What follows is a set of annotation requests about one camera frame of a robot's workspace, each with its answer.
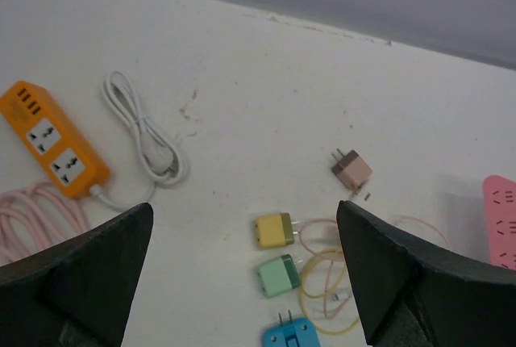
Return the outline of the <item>green USB charger plug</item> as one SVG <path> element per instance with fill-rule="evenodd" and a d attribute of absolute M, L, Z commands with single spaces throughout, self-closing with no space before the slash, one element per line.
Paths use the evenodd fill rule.
<path fill-rule="evenodd" d="M 255 267 L 260 287 L 270 299 L 300 287 L 301 278 L 297 263 L 290 254 L 284 254 L 262 262 Z"/>

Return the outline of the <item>orange USB charger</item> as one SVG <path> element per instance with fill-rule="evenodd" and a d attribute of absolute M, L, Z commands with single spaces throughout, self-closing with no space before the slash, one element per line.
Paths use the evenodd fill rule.
<path fill-rule="evenodd" d="M 109 180 L 108 165 L 43 87 L 16 82 L 1 96 L 1 114 L 65 197 L 86 197 Z"/>

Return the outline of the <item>blue plug adapter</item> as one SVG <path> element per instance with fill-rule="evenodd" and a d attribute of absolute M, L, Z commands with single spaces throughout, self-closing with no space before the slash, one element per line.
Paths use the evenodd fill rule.
<path fill-rule="evenodd" d="M 263 347 L 320 347 L 320 341 L 314 324 L 306 317 L 293 318 L 288 311 L 288 318 L 278 314 L 278 323 L 263 332 Z"/>

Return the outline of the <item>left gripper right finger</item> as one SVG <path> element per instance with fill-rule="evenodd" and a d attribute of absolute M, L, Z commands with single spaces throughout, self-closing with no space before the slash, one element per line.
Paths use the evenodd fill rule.
<path fill-rule="evenodd" d="M 370 346 L 513 346 L 515 272 L 453 253 L 352 201 L 336 213 Z"/>

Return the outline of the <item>brown USB charger plug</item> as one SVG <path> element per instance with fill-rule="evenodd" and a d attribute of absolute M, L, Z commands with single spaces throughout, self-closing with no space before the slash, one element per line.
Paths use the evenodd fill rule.
<path fill-rule="evenodd" d="M 351 191 L 357 191 L 371 177 L 372 169 L 367 162 L 355 151 L 344 153 L 337 148 L 332 153 L 335 159 L 331 172 Z"/>

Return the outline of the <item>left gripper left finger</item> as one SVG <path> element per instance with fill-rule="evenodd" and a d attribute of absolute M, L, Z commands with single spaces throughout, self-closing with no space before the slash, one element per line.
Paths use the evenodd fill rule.
<path fill-rule="evenodd" d="M 141 203 L 2 266 L 1 344 L 120 346 L 152 226 L 152 206 Z"/>

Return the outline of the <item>yellow USB charger plug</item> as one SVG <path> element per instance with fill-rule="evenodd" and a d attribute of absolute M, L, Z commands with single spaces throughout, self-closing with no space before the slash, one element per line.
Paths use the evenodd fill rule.
<path fill-rule="evenodd" d="M 254 221 L 256 243 L 260 249 L 292 245 L 299 234 L 298 225 L 286 212 L 258 216 Z"/>

